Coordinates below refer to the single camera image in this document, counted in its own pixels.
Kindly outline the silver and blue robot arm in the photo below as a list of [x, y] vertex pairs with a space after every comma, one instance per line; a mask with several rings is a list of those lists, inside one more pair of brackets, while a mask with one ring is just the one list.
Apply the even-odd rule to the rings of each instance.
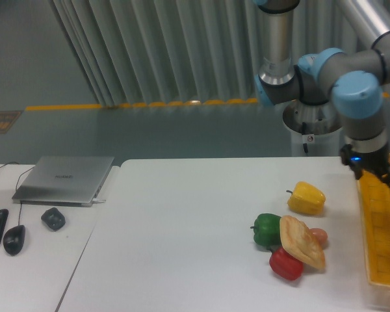
[[255, 77], [259, 100], [272, 106], [297, 99], [331, 103], [344, 131], [341, 161], [356, 179], [370, 172], [390, 188], [389, 141], [382, 86], [390, 83], [390, 14], [377, 1], [338, 1], [365, 50], [339, 48], [291, 60], [293, 12], [298, 1], [256, 1], [266, 16], [270, 39]]

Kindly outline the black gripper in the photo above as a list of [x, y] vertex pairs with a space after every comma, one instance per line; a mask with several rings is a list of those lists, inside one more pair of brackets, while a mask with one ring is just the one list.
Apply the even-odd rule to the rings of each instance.
[[370, 172], [390, 188], [389, 141], [387, 135], [378, 135], [367, 140], [345, 136], [345, 145], [339, 150], [344, 166], [361, 179], [363, 171]]

